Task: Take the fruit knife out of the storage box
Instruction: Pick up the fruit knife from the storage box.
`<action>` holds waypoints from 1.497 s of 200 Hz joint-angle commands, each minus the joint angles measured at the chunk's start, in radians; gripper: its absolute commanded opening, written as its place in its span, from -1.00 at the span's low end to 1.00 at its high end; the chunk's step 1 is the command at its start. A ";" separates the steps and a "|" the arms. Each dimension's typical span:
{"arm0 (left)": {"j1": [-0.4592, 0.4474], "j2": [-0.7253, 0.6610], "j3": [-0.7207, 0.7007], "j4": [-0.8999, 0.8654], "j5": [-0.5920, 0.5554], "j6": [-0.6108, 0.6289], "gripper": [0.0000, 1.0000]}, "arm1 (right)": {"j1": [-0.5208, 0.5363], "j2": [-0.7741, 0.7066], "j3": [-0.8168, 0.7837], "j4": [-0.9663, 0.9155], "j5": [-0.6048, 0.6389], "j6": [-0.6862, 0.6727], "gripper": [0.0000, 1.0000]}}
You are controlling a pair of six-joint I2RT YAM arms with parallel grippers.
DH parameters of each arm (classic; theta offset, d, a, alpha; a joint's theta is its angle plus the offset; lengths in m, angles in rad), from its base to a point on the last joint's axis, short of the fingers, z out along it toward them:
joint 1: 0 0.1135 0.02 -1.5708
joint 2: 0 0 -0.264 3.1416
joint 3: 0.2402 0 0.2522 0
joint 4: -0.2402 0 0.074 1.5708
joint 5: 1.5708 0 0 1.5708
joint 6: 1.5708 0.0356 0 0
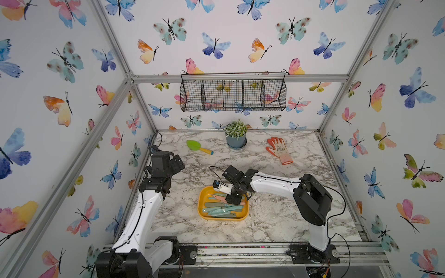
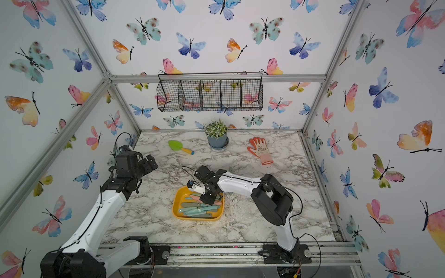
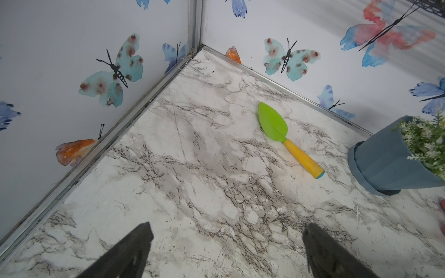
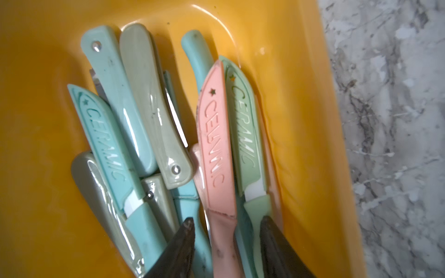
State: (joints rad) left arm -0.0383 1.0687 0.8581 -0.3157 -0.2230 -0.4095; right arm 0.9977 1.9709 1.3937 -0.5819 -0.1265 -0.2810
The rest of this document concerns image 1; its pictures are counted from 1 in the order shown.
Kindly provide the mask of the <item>pink sheathed fruit knife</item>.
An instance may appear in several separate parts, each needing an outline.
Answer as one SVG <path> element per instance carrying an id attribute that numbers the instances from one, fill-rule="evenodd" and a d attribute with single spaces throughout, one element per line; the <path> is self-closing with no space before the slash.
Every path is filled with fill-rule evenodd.
<path id="1" fill-rule="evenodd" d="M 229 202 L 226 200 L 226 197 L 219 196 L 219 195 L 212 195 L 212 197 L 213 197 L 214 199 L 216 199 L 216 200 L 219 200 L 219 201 L 225 203 L 225 204 L 229 204 L 229 205 L 232 204 L 232 203 L 229 203 Z M 244 206 L 244 205 L 246 205 L 246 202 L 245 202 L 245 201 L 241 201 L 239 205 Z"/>

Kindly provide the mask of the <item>yellow plastic storage tray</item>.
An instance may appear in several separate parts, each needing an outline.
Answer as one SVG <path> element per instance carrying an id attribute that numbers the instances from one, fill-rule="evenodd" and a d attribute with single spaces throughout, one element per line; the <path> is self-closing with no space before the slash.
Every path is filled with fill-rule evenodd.
<path id="1" fill-rule="evenodd" d="M 243 196 L 241 204 L 226 202 L 227 195 L 207 186 L 201 190 L 198 201 L 198 214 L 205 220 L 242 221 L 249 215 L 249 202 Z"/>

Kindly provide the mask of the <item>teal ceramic sheathed knife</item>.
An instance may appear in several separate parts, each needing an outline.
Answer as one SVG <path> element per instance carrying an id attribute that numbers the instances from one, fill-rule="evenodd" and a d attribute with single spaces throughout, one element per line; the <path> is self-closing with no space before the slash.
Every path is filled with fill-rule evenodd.
<path id="1" fill-rule="evenodd" d="M 229 206 L 229 207 L 211 207 L 203 209 L 204 213 L 207 213 L 211 217 L 227 217 L 232 214 L 236 214 L 236 212 L 241 212 L 243 210 L 243 206 Z"/>

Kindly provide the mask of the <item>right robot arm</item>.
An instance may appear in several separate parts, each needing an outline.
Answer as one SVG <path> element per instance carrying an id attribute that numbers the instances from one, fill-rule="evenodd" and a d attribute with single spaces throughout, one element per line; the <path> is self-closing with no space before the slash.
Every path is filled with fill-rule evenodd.
<path id="1" fill-rule="evenodd" d="M 248 193 L 270 193 L 295 201 L 301 216 L 309 225 L 309 243 L 306 247 L 291 247 L 287 252 L 295 261 L 340 263 L 340 259 L 334 255 L 337 249 L 331 244 L 328 235 L 327 219 L 333 197 L 314 176 L 278 177 L 254 169 L 244 173 L 229 166 L 222 177 L 227 182 L 215 180 L 213 188 L 226 194 L 227 203 L 232 205 L 240 205 L 242 197 L 247 197 Z"/>

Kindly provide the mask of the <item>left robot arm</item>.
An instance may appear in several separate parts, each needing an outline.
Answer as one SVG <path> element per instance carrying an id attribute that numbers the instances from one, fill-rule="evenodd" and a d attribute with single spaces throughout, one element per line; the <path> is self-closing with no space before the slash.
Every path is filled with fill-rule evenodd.
<path id="1" fill-rule="evenodd" d="M 175 264 L 180 249 L 175 236 L 160 236 L 146 250 L 147 236 L 154 218 L 170 193 L 172 177 L 185 169 L 179 155 L 157 150 L 151 154 L 138 190 L 136 206 L 119 239 L 97 257 L 95 269 L 99 278 L 154 278 L 160 266 Z"/>

